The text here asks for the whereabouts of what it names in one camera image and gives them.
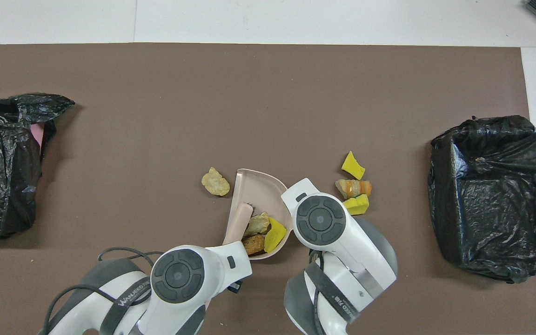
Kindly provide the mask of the striped croissant bread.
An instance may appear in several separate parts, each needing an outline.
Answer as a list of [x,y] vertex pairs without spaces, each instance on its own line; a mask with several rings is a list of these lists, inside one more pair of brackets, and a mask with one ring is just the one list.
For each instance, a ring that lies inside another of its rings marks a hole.
[[373,187],[370,181],[364,180],[337,180],[334,185],[344,200],[355,198],[362,194],[369,197]]

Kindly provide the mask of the pale dumpling piece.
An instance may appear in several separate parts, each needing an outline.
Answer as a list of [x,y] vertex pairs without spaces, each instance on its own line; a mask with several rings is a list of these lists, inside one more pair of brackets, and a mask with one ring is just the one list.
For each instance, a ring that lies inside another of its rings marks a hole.
[[269,215],[266,212],[262,212],[259,215],[251,216],[244,231],[243,238],[253,237],[258,234],[265,235],[270,229]]
[[212,195],[225,196],[230,191],[229,182],[213,167],[201,179],[202,186]]

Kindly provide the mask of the beige plastic dustpan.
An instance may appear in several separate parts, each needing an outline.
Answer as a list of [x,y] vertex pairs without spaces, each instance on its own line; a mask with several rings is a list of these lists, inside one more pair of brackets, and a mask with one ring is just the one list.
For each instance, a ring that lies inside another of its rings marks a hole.
[[234,179],[229,218],[234,214],[238,204],[247,203],[254,208],[253,216],[266,212],[287,229],[286,236],[277,246],[276,250],[271,253],[249,257],[250,260],[259,261],[274,256],[283,248],[289,238],[292,232],[292,219],[287,207],[281,201],[281,195],[285,191],[287,191],[287,187],[274,176],[252,169],[237,170]]

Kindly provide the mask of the notched yellow sponge piece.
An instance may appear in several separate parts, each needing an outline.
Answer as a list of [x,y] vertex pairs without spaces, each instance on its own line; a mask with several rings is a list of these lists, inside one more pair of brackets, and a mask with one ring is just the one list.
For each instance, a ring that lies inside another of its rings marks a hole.
[[264,252],[271,253],[276,250],[277,246],[281,243],[286,236],[287,229],[276,219],[268,217],[270,223],[270,230],[266,233],[264,239]]

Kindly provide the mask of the brown table mat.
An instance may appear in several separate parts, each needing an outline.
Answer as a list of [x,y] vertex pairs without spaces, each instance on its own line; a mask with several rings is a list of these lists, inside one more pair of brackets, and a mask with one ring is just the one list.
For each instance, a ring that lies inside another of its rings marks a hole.
[[0,335],[36,335],[105,248],[221,244],[232,197],[206,192],[210,167],[336,194],[349,151],[400,274],[350,335],[536,334],[536,276],[507,284],[443,259],[427,190],[433,138],[529,115],[518,47],[0,45],[0,98],[24,93],[76,105],[55,122],[35,225],[0,241]]

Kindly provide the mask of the yellow green sponge block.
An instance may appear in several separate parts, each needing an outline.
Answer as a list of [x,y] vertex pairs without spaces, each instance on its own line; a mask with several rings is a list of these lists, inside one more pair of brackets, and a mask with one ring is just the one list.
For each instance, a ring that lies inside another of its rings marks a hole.
[[351,215],[365,214],[370,206],[369,197],[366,194],[351,197],[342,203]]

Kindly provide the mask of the black bag lined bin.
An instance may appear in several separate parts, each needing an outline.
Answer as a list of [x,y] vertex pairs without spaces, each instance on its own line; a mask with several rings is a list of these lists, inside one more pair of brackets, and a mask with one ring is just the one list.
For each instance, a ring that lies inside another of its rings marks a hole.
[[463,271],[507,283],[536,276],[536,127],[472,118],[430,142],[430,218]]

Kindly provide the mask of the yellow sponge wedge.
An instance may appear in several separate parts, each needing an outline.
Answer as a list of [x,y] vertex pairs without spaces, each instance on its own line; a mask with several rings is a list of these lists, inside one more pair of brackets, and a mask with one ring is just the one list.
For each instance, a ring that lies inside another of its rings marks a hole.
[[351,150],[347,153],[341,165],[341,170],[350,174],[355,180],[361,180],[366,172],[366,168],[360,165]]

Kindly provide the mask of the beige hand brush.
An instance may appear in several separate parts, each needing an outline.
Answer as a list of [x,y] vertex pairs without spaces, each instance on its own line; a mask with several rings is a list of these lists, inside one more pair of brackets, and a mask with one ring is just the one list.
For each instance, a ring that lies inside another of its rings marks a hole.
[[226,227],[225,238],[222,244],[227,245],[232,242],[241,241],[247,229],[249,219],[253,216],[254,208],[250,204],[238,204],[234,214],[229,218]]

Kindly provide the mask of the pink plastic bin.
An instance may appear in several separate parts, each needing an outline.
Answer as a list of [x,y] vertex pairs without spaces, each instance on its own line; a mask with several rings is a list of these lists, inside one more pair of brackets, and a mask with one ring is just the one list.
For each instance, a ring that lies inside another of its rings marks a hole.
[[34,139],[37,141],[39,151],[43,150],[43,138],[45,133],[45,126],[43,122],[32,124],[30,126],[30,132]]

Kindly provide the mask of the brown fried bread roll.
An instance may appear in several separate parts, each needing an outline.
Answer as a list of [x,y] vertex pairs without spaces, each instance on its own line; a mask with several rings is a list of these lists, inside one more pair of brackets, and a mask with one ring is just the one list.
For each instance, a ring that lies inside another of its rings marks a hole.
[[249,257],[266,253],[264,250],[265,236],[262,234],[255,234],[251,237],[244,238],[242,243],[245,248],[245,252]]

